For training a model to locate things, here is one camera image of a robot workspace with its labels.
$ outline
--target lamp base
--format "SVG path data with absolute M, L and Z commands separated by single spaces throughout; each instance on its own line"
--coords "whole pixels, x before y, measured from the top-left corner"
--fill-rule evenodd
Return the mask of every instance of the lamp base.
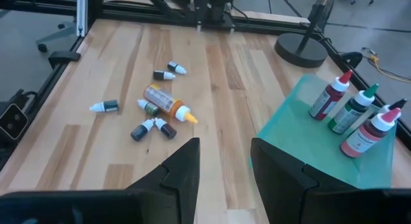
M 285 33 L 278 37 L 274 45 L 277 54 L 293 65 L 306 68 L 320 67 L 326 60 L 328 53 L 326 48 L 314 39 L 309 39 L 306 47 L 297 54 L 297 48 L 304 35 Z

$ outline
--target wooden tabletop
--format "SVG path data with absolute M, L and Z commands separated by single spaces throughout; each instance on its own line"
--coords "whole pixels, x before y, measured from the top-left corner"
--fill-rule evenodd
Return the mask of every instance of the wooden tabletop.
M 285 62 L 276 36 L 196 32 L 194 28 L 97 20 L 21 143 L 0 172 L 0 192 L 121 189 L 150 172 L 192 137 L 201 142 L 196 223 L 266 223 L 249 168 L 250 142 L 304 73 L 331 81 L 340 69 Z M 192 109 L 199 124 L 170 119 L 167 140 L 155 128 L 131 131 L 148 116 L 137 106 L 153 70 L 174 60 L 187 75 L 159 82 Z M 89 107 L 118 99 L 120 112 Z M 398 141 L 394 187 L 410 187 L 411 155 Z

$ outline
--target teal tray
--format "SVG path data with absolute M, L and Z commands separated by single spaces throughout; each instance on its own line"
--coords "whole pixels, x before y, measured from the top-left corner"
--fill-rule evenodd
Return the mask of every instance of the teal tray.
M 369 109 L 346 133 L 335 134 L 327 123 L 352 94 L 346 93 L 322 121 L 314 120 L 308 113 L 327 84 L 313 74 L 305 74 L 258 133 L 258 137 L 359 189 L 391 187 L 396 127 L 357 159 L 345 156 L 340 144 L 378 108 L 373 106 Z

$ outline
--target yellow cable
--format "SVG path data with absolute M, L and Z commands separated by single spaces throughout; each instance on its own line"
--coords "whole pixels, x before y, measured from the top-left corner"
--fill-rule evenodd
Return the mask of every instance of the yellow cable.
M 386 72 L 382 71 L 382 70 L 380 69 L 380 67 L 378 66 L 378 57 L 377 57 L 376 55 L 371 55 L 371 56 L 370 56 L 370 59 L 371 59 L 372 62 L 374 63 L 375 68 L 377 69 L 377 71 L 378 71 L 379 73 L 383 74 L 384 76 L 389 77 L 389 78 L 391 78 L 391 79 L 393 79 L 393 80 L 398 80 L 398 81 L 404 82 L 404 83 L 411 83 L 411 80 L 403 79 L 403 78 L 401 78 L 401 77 L 394 76 L 394 75 L 391 75 L 391 74 L 389 74 L 389 73 L 386 73 Z

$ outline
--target orange squeeze bottle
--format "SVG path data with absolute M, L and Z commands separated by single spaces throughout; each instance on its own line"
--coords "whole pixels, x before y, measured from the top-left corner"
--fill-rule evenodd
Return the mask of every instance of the orange squeeze bottle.
M 143 96 L 170 117 L 175 117 L 179 121 L 198 123 L 197 119 L 191 115 L 189 107 L 185 106 L 181 100 L 174 99 L 169 92 L 156 84 L 148 86 Z

